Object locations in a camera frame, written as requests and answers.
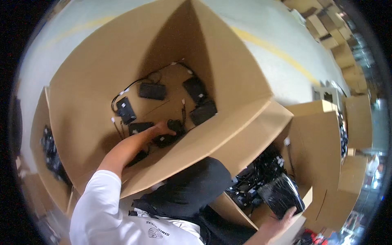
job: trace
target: black electronic device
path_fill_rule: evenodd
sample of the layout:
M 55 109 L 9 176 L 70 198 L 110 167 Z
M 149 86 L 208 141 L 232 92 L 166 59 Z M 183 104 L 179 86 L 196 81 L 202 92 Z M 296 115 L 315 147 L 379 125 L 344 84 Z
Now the black electronic device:
M 131 123 L 128 125 L 129 135 L 132 136 L 134 134 L 138 134 L 152 126 L 154 126 L 153 122 Z
M 132 161 L 130 161 L 125 167 L 133 166 L 136 163 L 138 163 L 141 160 L 143 160 L 144 158 L 146 158 L 147 156 L 148 156 L 148 152 L 146 152 L 145 150 L 141 150 L 141 151 L 139 151 L 138 154 L 136 154 L 135 158 L 132 159 Z
M 188 92 L 189 96 L 196 103 L 196 105 L 201 105 L 208 97 L 205 85 L 196 76 L 191 77 L 182 83 L 182 86 Z
M 44 127 L 44 134 L 40 139 L 40 143 L 45 154 L 46 168 L 52 172 L 56 179 L 62 180 L 67 185 L 72 185 L 60 161 L 52 131 L 47 126 Z
M 216 110 L 215 102 L 213 100 L 209 100 L 191 111 L 189 116 L 193 124 L 197 126 L 215 116 L 216 113 L 218 113 L 218 111 Z
M 305 210 L 305 205 L 298 194 L 297 188 L 286 175 L 260 187 L 257 192 L 279 220 L 283 219 L 285 213 L 291 207 L 297 208 L 294 214 L 299 214 Z
M 263 203 L 257 190 L 274 179 L 286 174 L 284 160 L 279 151 L 268 146 L 256 159 L 237 176 L 234 185 L 226 189 L 240 209 L 254 208 Z
M 117 103 L 117 115 L 121 117 L 121 120 L 125 124 L 130 124 L 136 120 L 136 114 L 132 109 L 132 106 L 128 100 L 128 97 L 120 99 Z
M 164 100 L 166 98 L 166 86 L 159 83 L 140 83 L 139 97 L 153 100 Z
M 178 140 L 181 136 L 185 134 L 185 129 L 181 124 L 180 120 L 169 120 L 167 121 L 167 126 L 169 129 L 176 132 L 176 135 L 164 134 L 155 137 L 152 141 L 159 147 L 164 148 L 168 145 L 173 144 L 176 140 Z

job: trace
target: cardboard box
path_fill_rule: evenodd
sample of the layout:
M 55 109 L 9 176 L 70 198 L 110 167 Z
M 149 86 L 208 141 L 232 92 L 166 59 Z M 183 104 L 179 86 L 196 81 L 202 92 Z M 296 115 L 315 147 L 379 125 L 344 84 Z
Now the cardboard box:
M 367 149 L 372 143 L 372 111 L 368 95 L 351 96 L 345 102 L 348 148 Z
M 312 203 L 303 215 L 308 222 L 315 222 L 327 190 L 336 191 L 339 185 L 341 148 L 336 111 L 294 116 L 282 134 L 287 131 L 290 146 L 282 146 L 285 169 L 293 174 L 291 162 L 296 181 L 313 187 Z
M 348 148 L 347 156 L 355 156 L 356 150 L 354 148 Z
M 342 74 L 345 82 L 356 93 L 363 93 L 367 91 L 367 83 L 363 74 L 362 68 L 358 65 L 353 65 L 342 69 Z
M 298 10 L 300 13 L 304 13 L 312 7 L 319 10 L 323 9 L 323 6 L 317 0 L 285 0 L 283 3 L 291 9 Z
M 338 112 L 338 106 L 326 100 L 316 100 L 308 103 L 290 105 L 285 108 L 294 116 L 306 116 L 331 111 Z
M 328 35 L 327 38 L 324 37 L 323 39 L 320 39 L 320 40 L 321 40 L 321 44 L 326 49 L 333 49 L 333 48 L 339 46 L 339 44 L 336 41 L 336 39 L 334 37 L 332 37 L 331 35 Z
M 337 41 L 338 44 L 346 43 L 347 40 L 350 39 L 352 34 L 350 29 L 346 26 L 332 30 L 329 33 Z
M 339 231 L 350 215 L 361 192 L 367 159 L 362 156 L 347 156 L 341 169 L 339 188 L 328 190 L 315 224 Z
M 323 8 L 329 7 L 331 4 L 335 4 L 332 0 L 317 0 L 323 6 Z
M 331 49 L 331 51 L 336 63 L 341 69 L 356 65 L 354 56 L 352 55 L 351 49 L 347 43 L 341 44 Z
M 73 209 L 76 205 L 76 199 L 79 197 L 77 193 L 71 197 L 71 187 L 67 186 L 63 181 L 55 179 L 52 172 L 46 168 L 45 154 L 40 144 L 40 139 L 44 134 L 44 127 L 51 126 L 49 119 L 49 104 L 47 100 L 49 90 L 45 87 L 40 95 L 37 108 L 35 110 L 33 124 L 30 135 L 30 148 L 37 166 L 38 176 L 42 184 L 58 208 L 68 217 L 72 216 Z
M 328 34 L 317 15 L 311 15 L 306 19 L 306 27 L 314 38 L 320 38 Z
M 38 217 L 53 210 L 53 202 L 38 174 L 26 174 L 22 179 L 21 188 L 27 205 Z
M 281 129 L 287 126 L 291 118 L 292 114 L 290 112 L 277 102 L 272 101 L 245 129 L 210 156 L 220 160 L 234 177 L 272 142 L 281 149 L 284 137 L 280 137 L 280 135 L 286 135 L 286 132 L 281 132 Z M 308 207 L 312 203 L 313 189 L 311 185 L 303 184 L 301 181 L 297 184 L 299 185 L 299 194 L 303 198 L 305 206 Z M 249 218 L 249 210 L 244 213 L 226 193 L 218 197 L 211 204 L 211 207 L 229 221 L 256 229 L 265 222 L 265 219 L 272 212 L 266 204 L 262 204 L 253 211 Z M 296 215 L 292 224 L 300 216 L 301 214 Z
M 161 69 L 160 83 L 168 91 L 166 100 L 155 101 L 139 98 L 138 86 L 132 86 L 124 96 L 136 122 L 181 119 L 183 98 L 187 112 L 194 109 L 182 87 L 193 74 L 180 64 L 170 65 L 176 61 L 184 62 L 204 82 L 218 114 L 197 127 L 188 120 L 186 128 L 192 130 L 180 141 L 152 149 L 147 158 L 124 169 L 121 198 L 211 155 L 272 103 L 268 82 L 245 44 L 200 1 L 159 0 L 126 12 L 87 37 L 51 80 L 52 131 L 79 193 L 120 141 L 110 103 L 131 82 Z M 278 127 L 272 125 L 271 131 L 281 131 Z
M 345 25 L 344 20 L 333 8 L 329 8 L 324 14 L 320 13 L 319 18 L 329 32 Z

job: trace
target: white connector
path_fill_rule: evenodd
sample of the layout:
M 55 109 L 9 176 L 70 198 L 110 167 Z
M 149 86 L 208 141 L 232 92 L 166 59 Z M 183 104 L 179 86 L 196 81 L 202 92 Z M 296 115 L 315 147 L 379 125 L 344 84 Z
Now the white connector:
M 289 137 L 285 138 L 284 144 L 285 144 L 285 146 L 290 145 L 290 138 Z

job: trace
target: black device with screen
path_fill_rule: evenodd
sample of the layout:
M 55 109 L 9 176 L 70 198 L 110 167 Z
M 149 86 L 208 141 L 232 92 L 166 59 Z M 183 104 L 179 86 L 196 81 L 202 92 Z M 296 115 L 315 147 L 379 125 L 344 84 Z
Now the black device with screen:
M 201 105 L 208 97 L 205 85 L 196 76 L 191 77 L 182 83 L 182 86 L 188 92 L 189 96 L 196 103 L 196 105 Z
M 136 114 L 132 109 L 132 106 L 128 100 L 128 97 L 120 99 L 117 103 L 117 115 L 121 117 L 121 120 L 125 124 L 130 124 L 136 120 Z

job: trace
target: power adapter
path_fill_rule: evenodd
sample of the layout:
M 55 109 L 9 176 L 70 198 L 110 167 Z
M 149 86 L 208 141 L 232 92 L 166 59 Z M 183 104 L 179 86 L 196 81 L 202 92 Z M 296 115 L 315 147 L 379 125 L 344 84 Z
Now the power adapter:
M 136 114 L 132 109 L 132 106 L 128 100 L 128 97 L 120 99 L 117 103 L 117 115 L 121 117 L 121 120 L 125 124 L 130 124 L 136 120 Z
M 210 100 L 191 111 L 189 116 L 191 117 L 193 124 L 197 126 L 213 117 L 216 113 L 218 113 L 218 111 L 216 110 L 215 102 Z
M 128 125 L 129 135 L 132 136 L 134 134 L 138 134 L 152 126 L 154 126 L 153 122 L 131 123 Z
M 180 120 L 169 120 L 167 121 L 167 126 L 169 129 L 176 132 L 176 135 L 164 134 L 155 137 L 152 141 L 159 147 L 164 148 L 168 145 L 173 144 L 176 140 L 178 140 L 181 136 L 185 134 L 185 129 L 181 124 Z
M 188 92 L 189 96 L 196 103 L 196 105 L 202 104 L 208 97 L 205 85 L 196 76 L 191 77 L 182 83 L 182 86 Z
M 141 98 L 164 100 L 166 94 L 166 86 L 163 84 L 142 82 L 139 87 L 139 97 Z

